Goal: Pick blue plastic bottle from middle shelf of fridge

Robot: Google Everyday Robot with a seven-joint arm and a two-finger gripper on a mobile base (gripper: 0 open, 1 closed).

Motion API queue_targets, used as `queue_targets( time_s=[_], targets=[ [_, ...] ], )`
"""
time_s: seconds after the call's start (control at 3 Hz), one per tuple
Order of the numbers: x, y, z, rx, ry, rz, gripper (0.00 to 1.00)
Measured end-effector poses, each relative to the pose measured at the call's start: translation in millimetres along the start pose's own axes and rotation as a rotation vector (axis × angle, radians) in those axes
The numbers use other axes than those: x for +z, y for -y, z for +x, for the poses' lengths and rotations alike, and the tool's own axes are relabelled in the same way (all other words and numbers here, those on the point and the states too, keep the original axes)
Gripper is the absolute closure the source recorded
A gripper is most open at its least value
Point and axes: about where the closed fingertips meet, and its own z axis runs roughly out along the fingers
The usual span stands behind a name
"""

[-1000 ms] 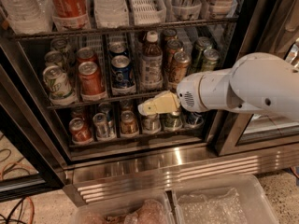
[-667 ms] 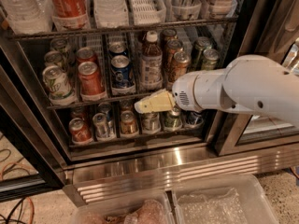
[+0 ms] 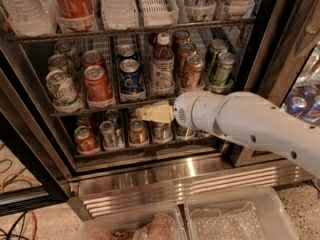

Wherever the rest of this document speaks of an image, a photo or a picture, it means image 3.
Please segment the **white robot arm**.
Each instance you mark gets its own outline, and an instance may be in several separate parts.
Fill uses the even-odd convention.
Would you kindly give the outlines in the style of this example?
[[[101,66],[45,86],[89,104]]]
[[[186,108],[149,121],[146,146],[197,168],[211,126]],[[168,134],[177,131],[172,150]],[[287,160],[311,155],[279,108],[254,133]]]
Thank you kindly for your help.
[[[228,95],[187,91],[173,104],[160,101],[136,110],[144,121],[169,123],[208,132],[253,150],[278,154],[320,178],[320,128],[282,111],[250,92]]]

